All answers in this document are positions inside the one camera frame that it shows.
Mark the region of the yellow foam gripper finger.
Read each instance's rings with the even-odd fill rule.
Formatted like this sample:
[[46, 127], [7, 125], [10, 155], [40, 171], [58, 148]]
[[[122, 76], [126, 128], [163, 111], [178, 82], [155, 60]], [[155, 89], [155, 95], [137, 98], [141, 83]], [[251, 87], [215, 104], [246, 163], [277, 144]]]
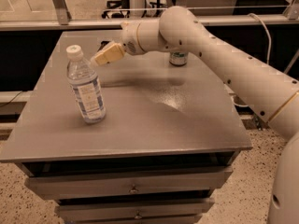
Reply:
[[125, 50], [121, 43], [111, 41], [91, 57], [91, 64], [93, 66], [100, 66], [107, 63], [113, 63], [122, 59], [124, 54]]

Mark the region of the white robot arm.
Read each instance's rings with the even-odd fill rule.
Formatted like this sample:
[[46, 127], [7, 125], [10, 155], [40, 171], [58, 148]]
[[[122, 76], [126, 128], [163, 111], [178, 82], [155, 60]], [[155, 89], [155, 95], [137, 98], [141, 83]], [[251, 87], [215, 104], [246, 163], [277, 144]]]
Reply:
[[124, 21], [121, 41], [112, 41], [95, 53], [92, 64], [150, 51], [192, 53], [287, 140], [278, 162], [267, 224], [299, 224], [299, 82], [217, 38], [187, 8], [177, 6], [154, 21]]

